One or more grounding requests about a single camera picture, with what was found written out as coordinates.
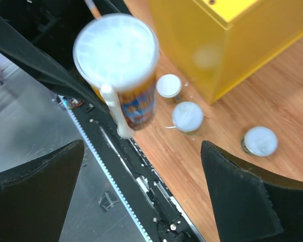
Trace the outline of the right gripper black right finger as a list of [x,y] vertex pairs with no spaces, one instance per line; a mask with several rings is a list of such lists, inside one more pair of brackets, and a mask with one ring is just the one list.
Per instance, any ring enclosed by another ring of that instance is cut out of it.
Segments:
[[210,141],[201,161],[221,241],[303,241],[303,182],[238,158]]

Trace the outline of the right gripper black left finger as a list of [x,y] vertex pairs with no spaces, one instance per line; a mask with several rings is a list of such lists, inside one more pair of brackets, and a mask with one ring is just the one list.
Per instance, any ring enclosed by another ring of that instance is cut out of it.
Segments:
[[0,172],[0,241],[59,241],[83,156],[75,140]]

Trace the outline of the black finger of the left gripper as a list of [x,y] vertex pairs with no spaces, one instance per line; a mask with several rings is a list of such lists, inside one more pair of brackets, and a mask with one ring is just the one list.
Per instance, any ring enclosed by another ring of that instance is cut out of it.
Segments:
[[61,86],[59,94],[89,101],[100,112],[99,119],[105,126],[115,124],[107,106],[88,84],[75,78],[55,59],[34,46],[1,16],[0,53],[36,80]]

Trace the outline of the purple-label can with spoon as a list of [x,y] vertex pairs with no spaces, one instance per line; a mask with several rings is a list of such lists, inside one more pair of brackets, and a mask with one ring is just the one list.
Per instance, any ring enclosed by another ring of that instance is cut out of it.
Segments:
[[92,20],[76,37],[75,67],[108,106],[124,139],[148,126],[156,113],[159,56],[152,29],[129,14]]

